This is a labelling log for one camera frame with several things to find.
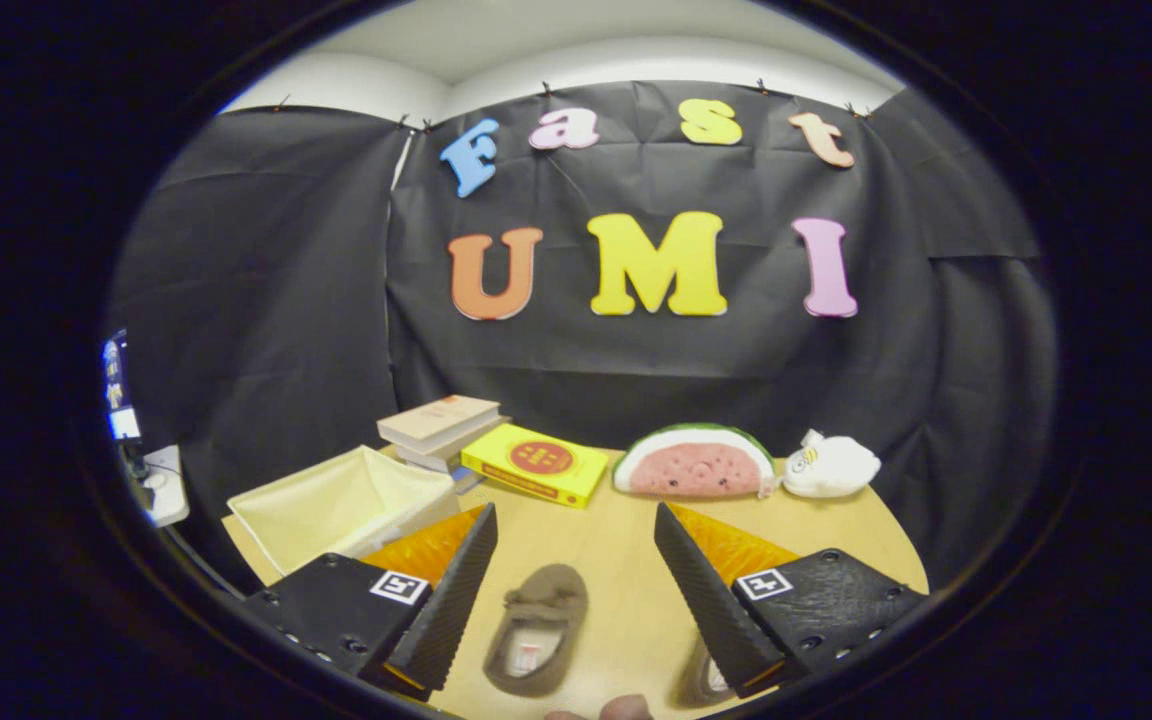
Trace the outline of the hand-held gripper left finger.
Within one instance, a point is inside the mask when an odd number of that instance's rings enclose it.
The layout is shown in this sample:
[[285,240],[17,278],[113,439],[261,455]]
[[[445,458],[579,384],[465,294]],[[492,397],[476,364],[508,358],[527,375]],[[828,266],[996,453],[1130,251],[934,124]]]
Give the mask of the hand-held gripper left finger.
[[326,552],[243,611],[301,653],[416,702],[442,691],[498,541],[483,503],[353,559]]

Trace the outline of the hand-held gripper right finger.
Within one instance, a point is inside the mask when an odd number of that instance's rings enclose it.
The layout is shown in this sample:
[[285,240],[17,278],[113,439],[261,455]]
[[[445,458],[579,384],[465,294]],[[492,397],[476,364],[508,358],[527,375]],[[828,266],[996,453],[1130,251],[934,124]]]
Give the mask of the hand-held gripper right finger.
[[740,697],[844,667],[927,598],[846,551],[796,555],[680,503],[657,505],[653,537]]

